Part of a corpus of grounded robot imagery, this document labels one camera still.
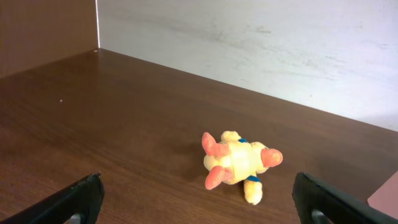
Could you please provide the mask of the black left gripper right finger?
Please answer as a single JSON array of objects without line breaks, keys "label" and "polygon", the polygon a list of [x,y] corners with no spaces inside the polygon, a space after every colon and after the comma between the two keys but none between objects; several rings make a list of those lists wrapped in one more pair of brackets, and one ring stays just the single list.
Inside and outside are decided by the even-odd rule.
[{"label": "black left gripper right finger", "polygon": [[295,177],[292,198],[301,223],[397,224],[397,219],[304,172]]}]

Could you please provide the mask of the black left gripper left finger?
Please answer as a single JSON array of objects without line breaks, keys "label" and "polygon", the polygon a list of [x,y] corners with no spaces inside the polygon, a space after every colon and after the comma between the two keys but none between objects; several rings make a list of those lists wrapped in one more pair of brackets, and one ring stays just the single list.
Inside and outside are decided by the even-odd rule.
[{"label": "black left gripper left finger", "polygon": [[79,215],[81,223],[95,224],[104,199],[100,175],[87,175],[1,224],[65,223],[73,215]]}]

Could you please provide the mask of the pink cardboard box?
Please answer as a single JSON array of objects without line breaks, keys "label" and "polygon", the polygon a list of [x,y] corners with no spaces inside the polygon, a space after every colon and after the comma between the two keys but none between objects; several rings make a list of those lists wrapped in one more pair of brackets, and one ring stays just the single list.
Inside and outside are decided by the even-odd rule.
[{"label": "pink cardboard box", "polygon": [[395,219],[398,217],[398,173],[391,176],[369,198],[370,207]]}]

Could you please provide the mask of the yellow plush duck toy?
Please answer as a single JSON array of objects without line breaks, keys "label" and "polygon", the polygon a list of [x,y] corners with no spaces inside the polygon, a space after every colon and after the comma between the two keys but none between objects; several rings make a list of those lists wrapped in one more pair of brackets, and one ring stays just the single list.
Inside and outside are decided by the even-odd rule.
[{"label": "yellow plush duck toy", "polygon": [[258,174],[282,163],[283,155],[261,142],[248,142],[236,131],[225,131],[216,142],[210,133],[204,133],[201,145],[206,153],[203,163],[209,171],[205,188],[214,189],[221,183],[234,185],[242,182],[244,198],[257,205],[262,200],[262,183]]}]

